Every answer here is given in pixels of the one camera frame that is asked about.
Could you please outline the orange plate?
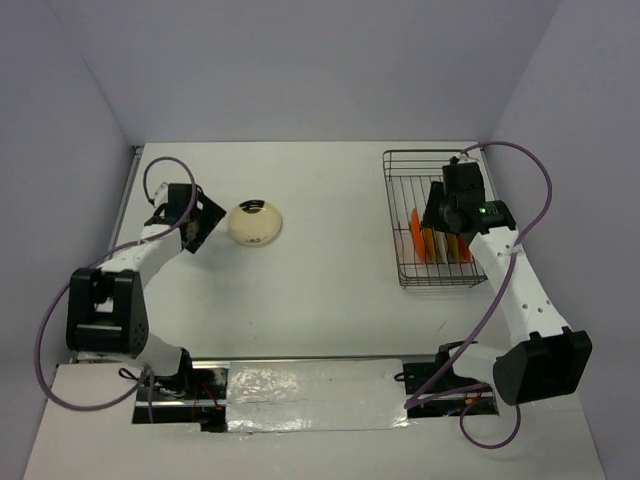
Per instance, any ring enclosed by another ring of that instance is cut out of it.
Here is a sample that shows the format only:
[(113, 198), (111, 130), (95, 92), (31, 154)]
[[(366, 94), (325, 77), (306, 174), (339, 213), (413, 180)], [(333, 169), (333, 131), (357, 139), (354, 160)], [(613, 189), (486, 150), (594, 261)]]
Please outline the orange plate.
[(414, 208), (410, 217), (410, 233), (414, 246), (414, 251), (422, 264), (426, 263), (426, 250), (424, 239), (422, 236), (422, 229), (417, 209)]
[(458, 246), (459, 261), (461, 263), (470, 263), (472, 261), (472, 255), (463, 238), (460, 235), (457, 235), (456, 241)]

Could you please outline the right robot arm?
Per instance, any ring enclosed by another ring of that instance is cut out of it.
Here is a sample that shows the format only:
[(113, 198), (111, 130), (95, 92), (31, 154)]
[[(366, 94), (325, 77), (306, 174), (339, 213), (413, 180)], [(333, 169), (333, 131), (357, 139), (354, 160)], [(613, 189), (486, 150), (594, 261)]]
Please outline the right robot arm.
[(456, 391), (469, 377), (481, 377), (510, 406), (572, 394), (592, 353), (584, 331), (573, 330), (552, 305), (522, 246), (516, 222), (501, 200), (487, 200), (478, 163), (451, 162), (432, 183), (423, 223), (457, 234), (498, 297), (511, 347), (491, 352), (471, 345), (460, 358), (439, 362), (437, 384)]

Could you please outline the wire dish rack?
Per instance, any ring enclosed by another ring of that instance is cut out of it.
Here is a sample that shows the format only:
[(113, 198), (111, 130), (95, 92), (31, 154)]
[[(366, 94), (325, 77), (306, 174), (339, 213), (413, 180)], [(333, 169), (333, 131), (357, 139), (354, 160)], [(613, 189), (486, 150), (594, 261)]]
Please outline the wire dish rack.
[(399, 284), (428, 291), (478, 285), (486, 276), (430, 200), (456, 149), (392, 148), (382, 153)]

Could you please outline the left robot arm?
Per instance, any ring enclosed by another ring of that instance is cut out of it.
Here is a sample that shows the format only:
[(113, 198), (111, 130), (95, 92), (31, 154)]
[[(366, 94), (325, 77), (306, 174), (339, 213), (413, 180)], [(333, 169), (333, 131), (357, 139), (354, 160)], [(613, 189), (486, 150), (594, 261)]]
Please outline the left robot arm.
[(154, 212), (141, 239), (70, 278), (66, 344), (74, 352), (103, 354), (148, 367), (154, 387), (176, 399), (195, 389), (190, 354), (150, 331), (144, 290), (165, 264), (191, 254), (226, 215), (200, 186), (170, 183), (152, 200)]

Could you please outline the yellow patterned plate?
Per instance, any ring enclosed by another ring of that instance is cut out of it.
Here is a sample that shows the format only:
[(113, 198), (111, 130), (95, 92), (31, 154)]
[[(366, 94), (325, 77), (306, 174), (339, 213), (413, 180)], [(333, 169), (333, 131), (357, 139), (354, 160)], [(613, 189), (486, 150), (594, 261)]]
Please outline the yellow patterned plate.
[(437, 262), (437, 253), (432, 230), (430, 228), (423, 228), (422, 236), (424, 241), (426, 259), (429, 263), (435, 264)]

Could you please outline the cream plate with black mark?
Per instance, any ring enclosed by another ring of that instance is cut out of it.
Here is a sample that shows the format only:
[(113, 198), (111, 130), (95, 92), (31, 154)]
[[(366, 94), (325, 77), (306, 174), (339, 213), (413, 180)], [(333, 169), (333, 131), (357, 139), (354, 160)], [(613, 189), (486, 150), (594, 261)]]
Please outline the cream plate with black mark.
[(234, 206), (227, 221), (227, 234), (243, 246), (263, 246), (274, 240), (283, 225), (281, 212), (262, 199), (245, 200)]

